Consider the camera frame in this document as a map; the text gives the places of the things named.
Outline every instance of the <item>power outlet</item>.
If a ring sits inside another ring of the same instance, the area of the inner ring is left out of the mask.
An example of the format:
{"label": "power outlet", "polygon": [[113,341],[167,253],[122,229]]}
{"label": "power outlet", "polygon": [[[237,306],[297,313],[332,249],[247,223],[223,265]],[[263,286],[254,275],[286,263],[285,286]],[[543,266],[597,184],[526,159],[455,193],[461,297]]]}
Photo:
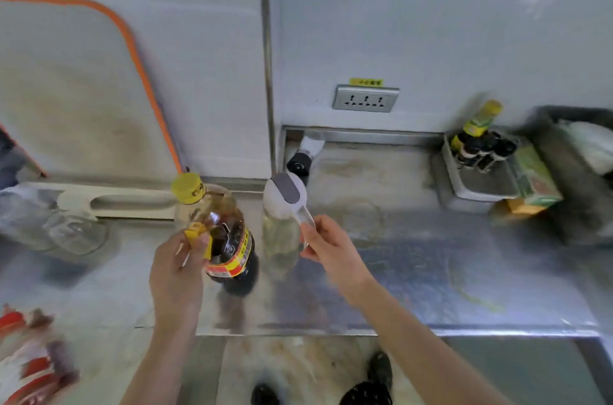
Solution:
{"label": "power outlet", "polygon": [[389,113],[396,103],[399,88],[360,87],[337,85],[337,94],[332,107],[352,111],[375,111]]}

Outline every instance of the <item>orange-edged cutting board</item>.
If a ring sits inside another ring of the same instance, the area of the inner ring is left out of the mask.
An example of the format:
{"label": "orange-edged cutting board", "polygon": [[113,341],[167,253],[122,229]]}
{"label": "orange-edged cutting board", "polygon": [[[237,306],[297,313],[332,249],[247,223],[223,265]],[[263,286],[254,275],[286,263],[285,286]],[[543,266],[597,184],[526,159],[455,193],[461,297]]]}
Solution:
{"label": "orange-edged cutting board", "polygon": [[126,23],[90,0],[0,0],[0,125],[49,177],[180,171]]}

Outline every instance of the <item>shoe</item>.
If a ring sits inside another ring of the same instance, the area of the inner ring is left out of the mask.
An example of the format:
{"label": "shoe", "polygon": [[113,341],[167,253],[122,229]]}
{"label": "shoe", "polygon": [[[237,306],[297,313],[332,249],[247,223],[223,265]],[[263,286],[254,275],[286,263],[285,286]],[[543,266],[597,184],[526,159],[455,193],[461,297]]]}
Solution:
{"label": "shoe", "polygon": [[393,378],[392,364],[389,362],[389,357],[385,352],[377,352],[368,361],[368,380],[380,382],[391,393]]}
{"label": "shoe", "polygon": [[275,391],[266,384],[258,384],[251,392],[251,405],[280,405]]}

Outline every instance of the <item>white cutting board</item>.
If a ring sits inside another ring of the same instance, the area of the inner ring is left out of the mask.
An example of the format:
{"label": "white cutting board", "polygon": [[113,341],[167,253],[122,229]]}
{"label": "white cutting board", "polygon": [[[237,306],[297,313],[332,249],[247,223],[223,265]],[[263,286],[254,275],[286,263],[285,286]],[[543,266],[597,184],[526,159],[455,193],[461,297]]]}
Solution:
{"label": "white cutting board", "polygon": [[51,178],[180,169],[129,29],[88,0],[0,0],[0,125]]}

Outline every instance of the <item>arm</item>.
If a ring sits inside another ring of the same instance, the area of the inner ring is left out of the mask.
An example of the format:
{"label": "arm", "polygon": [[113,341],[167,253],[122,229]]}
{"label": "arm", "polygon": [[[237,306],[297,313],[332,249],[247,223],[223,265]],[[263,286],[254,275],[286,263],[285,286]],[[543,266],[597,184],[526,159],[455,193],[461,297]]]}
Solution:
{"label": "arm", "polygon": [[301,226],[310,244],[301,255],[323,264],[330,280],[379,334],[383,347],[427,405],[511,405],[375,280],[334,220],[317,216],[315,223],[317,230]]}
{"label": "arm", "polygon": [[176,403],[202,304],[205,247],[203,242],[191,249],[180,233],[157,248],[149,277],[155,327],[149,349],[120,405]]}

